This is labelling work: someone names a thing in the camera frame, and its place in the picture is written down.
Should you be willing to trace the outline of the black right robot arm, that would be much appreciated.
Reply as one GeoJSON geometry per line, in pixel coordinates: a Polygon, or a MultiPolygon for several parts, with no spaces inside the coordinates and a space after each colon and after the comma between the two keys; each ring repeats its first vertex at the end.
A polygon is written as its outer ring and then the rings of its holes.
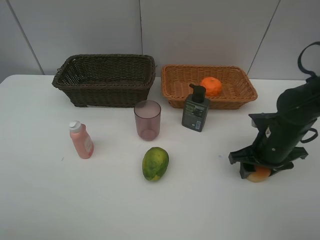
{"type": "Polygon", "coordinates": [[[258,129],[254,142],[228,156],[231,164],[240,164],[242,179],[256,172],[257,167],[270,169],[271,175],[290,170],[295,160],[308,156],[298,143],[309,143],[319,135],[313,128],[320,116],[319,77],[310,77],[305,84],[285,90],[276,108],[275,113],[250,114],[252,126],[258,129]]]}

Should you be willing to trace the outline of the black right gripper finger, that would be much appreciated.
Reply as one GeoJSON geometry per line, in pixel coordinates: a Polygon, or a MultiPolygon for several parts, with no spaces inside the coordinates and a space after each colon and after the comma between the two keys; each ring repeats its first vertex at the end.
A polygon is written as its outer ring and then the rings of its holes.
{"type": "Polygon", "coordinates": [[[270,177],[281,172],[281,171],[285,171],[285,170],[291,170],[294,168],[294,164],[292,162],[286,162],[285,164],[281,165],[281,166],[277,166],[277,167],[273,167],[271,168],[271,172],[270,172],[270,177]]]}
{"type": "Polygon", "coordinates": [[[255,172],[256,172],[256,166],[254,164],[244,163],[244,162],[240,163],[239,173],[242,179],[247,179],[249,175],[255,172]]]}

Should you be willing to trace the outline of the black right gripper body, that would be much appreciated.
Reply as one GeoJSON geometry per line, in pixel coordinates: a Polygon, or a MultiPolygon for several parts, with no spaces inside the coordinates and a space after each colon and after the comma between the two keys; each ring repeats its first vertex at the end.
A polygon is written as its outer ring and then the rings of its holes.
{"type": "Polygon", "coordinates": [[[305,159],[309,154],[298,143],[308,143],[316,136],[307,140],[303,137],[312,128],[316,119],[298,122],[296,119],[284,119],[276,113],[253,113],[249,117],[258,129],[258,134],[252,143],[245,148],[229,154],[231,164],[260,165],[266,168],[279,168],[297,159],[305,159]]]}

